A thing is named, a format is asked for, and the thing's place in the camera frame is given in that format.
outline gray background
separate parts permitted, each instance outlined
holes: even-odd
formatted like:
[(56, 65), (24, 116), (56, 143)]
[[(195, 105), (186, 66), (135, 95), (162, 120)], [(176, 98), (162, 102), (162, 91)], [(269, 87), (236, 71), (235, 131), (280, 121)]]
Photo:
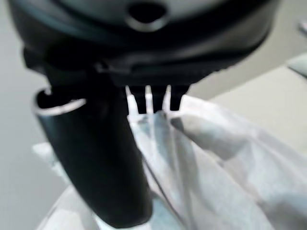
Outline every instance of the gray background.
[[(297, 19), (304, 15), (306, 0), (284, 0), (276, 27), (264, 46), (243, 63), (192, 87), (190, 94), (211, 98), (305, 52), (307, 39), (296, 26)], [(44, 137), (30, 105), (34, 93), (46, 81), (23, 67), (21, 44), (2, 0), (0, 42), (0, 229), (34, 230), (65, 185), (31, 153), (31, 146)]]

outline round hole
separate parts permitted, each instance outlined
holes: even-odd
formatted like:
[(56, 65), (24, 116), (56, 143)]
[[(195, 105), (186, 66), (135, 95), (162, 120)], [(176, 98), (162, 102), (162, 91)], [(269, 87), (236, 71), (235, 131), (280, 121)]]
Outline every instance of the round hole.
[(127, 23), (135, 30), (152, 32), (166, 24), (166, 8), (154, 2), (140, 2), (128, 8)]

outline black handle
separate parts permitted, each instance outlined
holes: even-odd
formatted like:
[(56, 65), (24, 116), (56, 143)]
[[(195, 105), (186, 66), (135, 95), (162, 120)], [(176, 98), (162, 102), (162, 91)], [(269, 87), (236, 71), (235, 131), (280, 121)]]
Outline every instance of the black handle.
[(71, 182), (115, 228), (143, 224), (152, 201), (123, 99), (58, 100), (41, 92), (35, 113)]

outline black plastic part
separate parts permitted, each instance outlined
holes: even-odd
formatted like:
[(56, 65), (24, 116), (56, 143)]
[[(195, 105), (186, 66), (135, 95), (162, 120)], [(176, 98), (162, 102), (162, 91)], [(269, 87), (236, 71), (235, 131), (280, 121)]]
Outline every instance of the black plastic part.
[(154, 33), (98, 23), (55, 2), (9, 0), (28, 50), (59, 69), (105, 60), (117, 86), (145, 86), (189, 85), (236, 64), (262, 43), (279, 0), (229, 0)]
[(69, 101), (41, 92), (35, 113), (71, 182), (103, 221), (129, 228), (149, 220), (152, 201), (122, 95)]
[(178, 111), (180, 109), (181, 99), (189, 91), (189, 85), (172, 86), (170, 110)]
[(167, 86), (151, 86), (153, 95), (153, 112), (156, 113), (163, 108), (163, 99)]

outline white tissue paper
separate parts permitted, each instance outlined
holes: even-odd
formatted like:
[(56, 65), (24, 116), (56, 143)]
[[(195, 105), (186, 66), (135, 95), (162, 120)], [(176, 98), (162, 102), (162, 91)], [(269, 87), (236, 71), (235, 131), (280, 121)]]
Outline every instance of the white tissue paper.
[[(152, 111), (150, 95), (148, 111)], [(132, 230), (306, 230), (307, 157), (247, 120), (184, 96), (179, 112), (138, 115), (130, 125), (153, 191), (153, 217)], [(69, 183), (48, 143), (34, 146)], [(72, 185), (39, 230), (112, 230)]]

